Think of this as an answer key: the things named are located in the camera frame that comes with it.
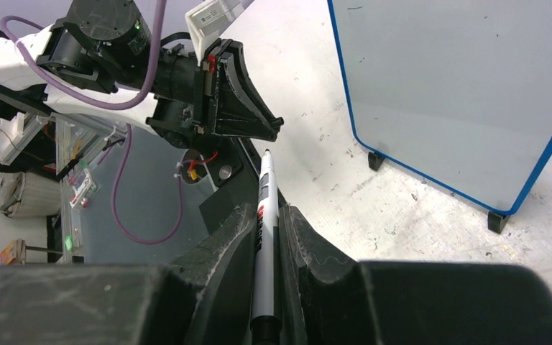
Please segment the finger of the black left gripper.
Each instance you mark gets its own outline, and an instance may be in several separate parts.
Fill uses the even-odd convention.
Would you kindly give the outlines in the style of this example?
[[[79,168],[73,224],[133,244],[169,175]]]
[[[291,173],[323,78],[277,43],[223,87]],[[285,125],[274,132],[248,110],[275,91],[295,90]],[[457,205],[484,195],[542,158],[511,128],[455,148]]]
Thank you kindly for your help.
[[[284,119],[270,111],[251,81],[243,44],[223,40],[221,47],[216,65],[216,133],[274,142]]]

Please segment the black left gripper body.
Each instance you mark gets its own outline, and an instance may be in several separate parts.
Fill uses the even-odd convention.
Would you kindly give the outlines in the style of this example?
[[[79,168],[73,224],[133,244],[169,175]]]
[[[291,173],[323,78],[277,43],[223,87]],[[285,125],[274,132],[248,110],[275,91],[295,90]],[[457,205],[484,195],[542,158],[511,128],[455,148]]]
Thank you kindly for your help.
[[[208,105],[215,96],[216,60],[234,43],[218,39],[197,57],[182,44],[160,49],[152,93],[157,101],[146,124],[181,149],[218,149],[223,140],[209,128]]]

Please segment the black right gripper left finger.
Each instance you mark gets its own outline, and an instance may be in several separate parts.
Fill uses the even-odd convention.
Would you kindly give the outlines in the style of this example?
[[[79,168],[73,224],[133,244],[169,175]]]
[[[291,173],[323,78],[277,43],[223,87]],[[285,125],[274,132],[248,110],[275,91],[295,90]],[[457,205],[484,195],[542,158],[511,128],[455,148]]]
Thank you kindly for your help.
[[[255,208],[170,264],[0,266],[0,344],[240,344]]]

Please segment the blue framed whiteboard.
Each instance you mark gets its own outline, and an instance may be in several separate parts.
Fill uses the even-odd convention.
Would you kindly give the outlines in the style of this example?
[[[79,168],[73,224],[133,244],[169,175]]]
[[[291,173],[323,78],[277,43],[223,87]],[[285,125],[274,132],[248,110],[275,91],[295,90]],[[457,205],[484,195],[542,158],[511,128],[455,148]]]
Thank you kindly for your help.
[[[500,233],[552,155],[552,1],[330,1],[354,138]]]

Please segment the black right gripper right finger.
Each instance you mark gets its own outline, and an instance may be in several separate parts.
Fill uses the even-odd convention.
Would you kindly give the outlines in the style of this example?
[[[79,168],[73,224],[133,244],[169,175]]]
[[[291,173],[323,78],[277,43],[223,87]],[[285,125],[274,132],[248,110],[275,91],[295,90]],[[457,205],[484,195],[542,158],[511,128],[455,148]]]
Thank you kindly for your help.
[[[519,265],[357,261],[280,209],[283,344],[552,344],[552,293]]]

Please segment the white marker pen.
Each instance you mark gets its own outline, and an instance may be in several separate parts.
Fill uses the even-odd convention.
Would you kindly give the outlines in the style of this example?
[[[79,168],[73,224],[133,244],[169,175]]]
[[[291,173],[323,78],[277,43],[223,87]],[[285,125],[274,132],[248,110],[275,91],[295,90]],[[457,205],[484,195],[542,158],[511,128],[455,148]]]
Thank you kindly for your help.
[[[279,344],[282,329],[278,188],[272,153],[261,159],[250,329],[253,344]]]

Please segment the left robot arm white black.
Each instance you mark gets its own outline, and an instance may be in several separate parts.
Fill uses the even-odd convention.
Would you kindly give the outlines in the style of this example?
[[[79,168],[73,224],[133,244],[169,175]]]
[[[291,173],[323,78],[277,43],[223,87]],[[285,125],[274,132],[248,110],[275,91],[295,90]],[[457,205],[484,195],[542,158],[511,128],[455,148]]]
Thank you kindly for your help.
[[[239,1],[202,1],[186,32],[161,35],[133,1],[73,1],[67,14],[15,37],[0,22],[0,100],[40,116],[82,114],[129,124],[172,146],[218,147],[225,137],[273,142],[284,121],[254,87],[243,44],[221,37]]]

